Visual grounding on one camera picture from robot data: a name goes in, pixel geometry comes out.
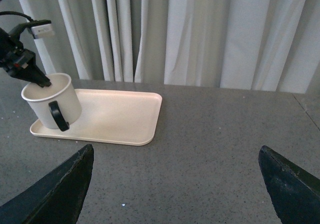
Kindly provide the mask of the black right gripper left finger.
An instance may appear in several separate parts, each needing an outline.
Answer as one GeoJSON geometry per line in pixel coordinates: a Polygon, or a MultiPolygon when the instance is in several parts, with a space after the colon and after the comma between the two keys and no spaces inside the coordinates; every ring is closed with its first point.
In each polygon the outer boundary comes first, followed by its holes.
{"type": "Polygon", "coordinates": [[[1,223],[76,223],[92,176],[87,144],[24,192],[0,207],[1,223]]]}

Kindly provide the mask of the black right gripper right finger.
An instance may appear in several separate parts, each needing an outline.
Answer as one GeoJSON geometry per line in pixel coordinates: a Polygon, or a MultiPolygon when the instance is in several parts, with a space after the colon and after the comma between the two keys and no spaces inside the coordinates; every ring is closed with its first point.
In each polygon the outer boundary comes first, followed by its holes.
{"type": "Polygon", "coordinates": [[[282,223],[319,223],[320,180],[268,146],[258,163],[266,189],[282,223]]]}

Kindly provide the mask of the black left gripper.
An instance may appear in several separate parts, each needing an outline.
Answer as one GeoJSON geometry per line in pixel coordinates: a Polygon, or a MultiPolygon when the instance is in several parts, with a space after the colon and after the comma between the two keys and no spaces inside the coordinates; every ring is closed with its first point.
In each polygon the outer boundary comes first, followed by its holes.
{"type": "Polygon", "coordinates": [[[50,79],[36,66],[35,53],[24,48],[20,35],[26,27],[14,27],[9,33],[0,29],[0,67],[16,79],[49,87],[50,79]]]}

